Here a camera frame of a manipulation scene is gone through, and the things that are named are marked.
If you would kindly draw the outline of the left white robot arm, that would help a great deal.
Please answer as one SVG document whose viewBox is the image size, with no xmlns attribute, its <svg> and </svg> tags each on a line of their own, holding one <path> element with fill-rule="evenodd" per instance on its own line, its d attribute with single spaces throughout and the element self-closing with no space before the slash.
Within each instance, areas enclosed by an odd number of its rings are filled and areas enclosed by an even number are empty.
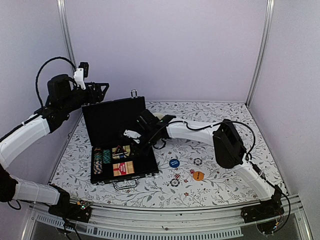
<svg viewBox="0 0 320 240">
<path fill-rule="evenodd" d="M 47 82 L 45 105 L 0 139 L 0 201 L 29 201 L 54 205 L 63 216 L 74 213 L 74 205 L 62 198 L 62 191 L 50 185 L 34 183 L 7 172 L 10 164 L 39 139 L 53 133 L 70 113 L 84 105 L 100 103 L 108 83 L 84 82 L 83 77 L 60 74 Z"/>
</svg>

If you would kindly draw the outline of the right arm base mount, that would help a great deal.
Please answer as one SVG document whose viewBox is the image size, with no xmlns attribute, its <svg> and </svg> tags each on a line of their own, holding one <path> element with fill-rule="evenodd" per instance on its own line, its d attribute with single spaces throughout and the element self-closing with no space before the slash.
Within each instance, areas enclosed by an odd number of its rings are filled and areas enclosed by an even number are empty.
<svg viewBox="0 0 320 240">
<path fill-rule="evenodd" d="M 285 213 L 281 202 L 281 193 L 275 193 L 270 200 L 260 201 L 258 205 L 247 206 L 241 209 L 240 215 L 245 223 L 273 218 L 270 221 L 258 223 L 258 231 L 263 235 L 272 235 L 279 231 L 283 226 L 281 220 Z"/>
</svg>

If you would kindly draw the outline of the triangular all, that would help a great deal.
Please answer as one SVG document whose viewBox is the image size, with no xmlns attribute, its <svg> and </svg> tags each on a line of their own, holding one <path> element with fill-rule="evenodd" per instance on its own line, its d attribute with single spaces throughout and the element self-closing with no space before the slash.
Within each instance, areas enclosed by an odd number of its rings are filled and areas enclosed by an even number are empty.
<svg viewBox="0 0 320 240">
<path fill-rule="evenodd" d="M 112 155 L 113 156 L 124 155 L 126 153 L 127 153 L 127 151 L 120 145 L 118 145 L 117 147 L 112 148 Z"/>
</svg>

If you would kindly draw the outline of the red playing card deck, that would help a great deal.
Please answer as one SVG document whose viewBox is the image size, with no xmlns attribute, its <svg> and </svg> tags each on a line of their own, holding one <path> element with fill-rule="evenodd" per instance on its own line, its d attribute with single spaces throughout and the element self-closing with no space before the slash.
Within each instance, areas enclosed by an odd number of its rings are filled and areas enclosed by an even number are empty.
<svg viewBox="0 0 320 240">
<path fill-rule="evenodd" d="M 114 177 L 125 176 L 135 173 L 133 161 L 115 163 L 112 165 L 112 169 Z"/>
</svg>

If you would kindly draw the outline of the blue playing card deck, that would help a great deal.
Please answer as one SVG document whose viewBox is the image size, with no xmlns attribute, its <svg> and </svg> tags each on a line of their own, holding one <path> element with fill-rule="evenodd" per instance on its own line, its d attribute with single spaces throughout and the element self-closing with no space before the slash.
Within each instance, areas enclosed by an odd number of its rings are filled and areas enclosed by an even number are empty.
<svg viewBox="0 0 320 240">
<path fill-rule="evenodd" d="M 124 145 L 124 146 L 118 145 L 117 147 L 112 148 L 112 159 L 113 160 L 127 158 L 130 155 L 131 155 L 131 146 L 130 145 Z"/>
</svg>

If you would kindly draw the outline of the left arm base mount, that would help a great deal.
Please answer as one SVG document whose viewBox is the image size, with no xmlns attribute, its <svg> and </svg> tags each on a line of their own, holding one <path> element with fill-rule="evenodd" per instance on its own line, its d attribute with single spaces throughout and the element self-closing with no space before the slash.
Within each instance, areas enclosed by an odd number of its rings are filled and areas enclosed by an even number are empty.
<svg viewBox="0 0 320 240">
<path fill-rule="evenodd" d="M 92 208 L 88 201 L 79 200 L 77 203 L 72 203 L 70 202 L 70 194 L 67 191 L 52 184 L 50 186 L 55 188 L 60 195 L 57 204 L 49 207 L 49 214 L 78 222 L 89 222 Z"/>
</svg>

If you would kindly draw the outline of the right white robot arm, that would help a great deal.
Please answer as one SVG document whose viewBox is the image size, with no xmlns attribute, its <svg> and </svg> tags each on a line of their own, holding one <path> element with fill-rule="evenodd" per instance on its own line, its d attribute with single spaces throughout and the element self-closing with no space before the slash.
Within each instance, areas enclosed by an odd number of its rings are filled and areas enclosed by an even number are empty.
<svg viewBox="0 0 320 240">
<path fill-rule="evenodd" d="M 164 115 L 158 118 L 144 110 L 137 118 L 140 130 L 126 129 L 124 136 L 133 140 L 139 153 L 147 153 L 159 139 L 186 139 L 212 146 L 216 163 L 236 172 L 256 193 L 261 202 L 258 213 L 269 218 L 282 205 L 282 190 L 270 183 L 265 173 L 252 162 L 251 150 L 246 149 L 235 125 L 237 121 L 201 122 Z"/>
</svg>

